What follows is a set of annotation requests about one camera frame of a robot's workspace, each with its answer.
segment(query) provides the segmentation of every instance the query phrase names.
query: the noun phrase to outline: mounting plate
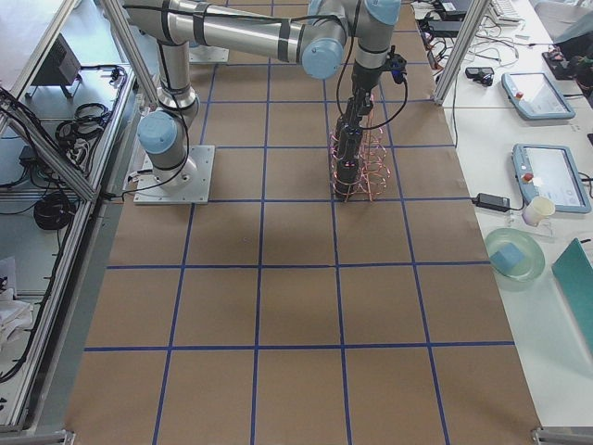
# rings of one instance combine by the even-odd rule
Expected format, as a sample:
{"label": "mounting plate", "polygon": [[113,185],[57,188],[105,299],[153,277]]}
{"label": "mounting plate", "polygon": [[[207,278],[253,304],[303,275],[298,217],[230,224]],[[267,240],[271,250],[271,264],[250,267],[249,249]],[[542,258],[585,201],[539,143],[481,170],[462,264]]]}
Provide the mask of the mounting plate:
{"label": "mounting plate", "polygon": [[[197,165],[197,176],[184,185],[172,189],[155,187],[144,192],[136,192],[133,202],[136,204],[207,204],[210,192],[212,165],[214,164],[214,146],[190,146],[189,157]],[[152,169],[152,162],[145,157],[143,169]],[[145,175],[138,181],[138,189],[158,185],[153,175]]]}
{"label": "mounting plate", "polygon": [[190,65],[207,65],[211,63],[228,63],[229,50],[216,46],[198,45],[189,48]]}

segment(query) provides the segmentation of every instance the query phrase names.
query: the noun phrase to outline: blue sponge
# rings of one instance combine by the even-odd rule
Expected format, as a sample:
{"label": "blue sponge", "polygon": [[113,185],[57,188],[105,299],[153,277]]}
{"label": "blue sponge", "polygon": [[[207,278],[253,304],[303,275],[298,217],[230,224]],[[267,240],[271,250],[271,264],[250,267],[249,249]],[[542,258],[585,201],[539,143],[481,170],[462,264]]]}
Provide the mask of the blue sponge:
{"label": "blue sponge", "polygon": [[525,255],[514,244],[504,244],[496,253],[490,256],[490,261],[500,273],[508,273],[513,267],[523,261]]}

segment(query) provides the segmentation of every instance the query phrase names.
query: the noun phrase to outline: white cup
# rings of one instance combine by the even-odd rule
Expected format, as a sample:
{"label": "white cup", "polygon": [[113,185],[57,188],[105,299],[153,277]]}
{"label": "white cup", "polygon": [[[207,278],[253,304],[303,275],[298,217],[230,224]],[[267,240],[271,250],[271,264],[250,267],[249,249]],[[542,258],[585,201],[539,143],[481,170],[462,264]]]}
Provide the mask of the white cup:
{"label": "white cup", "polygon": [[523,210],[523,221],[525,224],[537,227],[539,222],[548,218],[556,211],[556,206],[546,197],[534,197],[529,205]]}

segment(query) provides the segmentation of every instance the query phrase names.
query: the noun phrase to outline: green bowl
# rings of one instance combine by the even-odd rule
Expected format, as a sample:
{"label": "green bowl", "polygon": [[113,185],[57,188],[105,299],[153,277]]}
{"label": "green bowl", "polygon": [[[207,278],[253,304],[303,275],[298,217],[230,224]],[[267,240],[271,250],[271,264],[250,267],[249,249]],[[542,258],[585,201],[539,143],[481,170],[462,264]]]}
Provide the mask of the green bowl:
{"label": "green bowl", "polygon": [[488,234],[484,240],[488,257],[497,253],[505,245],[512,243],[517,247],[524,258],[508,271],[500,270],[496,264],[492,264],[494,269],[508,276],[515,281],[527,282],[538,278],[546,267],[544,252],[541,247],[525,232],[515,229],[496,229]]}

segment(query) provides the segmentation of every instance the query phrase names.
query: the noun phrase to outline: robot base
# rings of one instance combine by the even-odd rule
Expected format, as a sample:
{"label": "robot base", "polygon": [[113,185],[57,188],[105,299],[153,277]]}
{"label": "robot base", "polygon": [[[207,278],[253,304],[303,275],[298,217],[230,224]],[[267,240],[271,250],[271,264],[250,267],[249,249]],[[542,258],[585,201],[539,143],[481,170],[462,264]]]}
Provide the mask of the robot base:
{"label": "robot base", "polygon": [[[136,204],[207,204],[210,192],[214,146],[190,146],[189,157],[197,165],[197,176],[186,185],[175,188],[155,187],[144,192],[136,192]],[[152,162],[145,157],[143,169],[152,169]],[[145,175],[138,181],[138,189],[158,185],[153,175]]]}
{"label": "robot base", "polygon": [[211,63],[227,63],[229,61],[229,50],[217,48],[216,46],[198,45],[189,48],[190,65],[207,65]]}

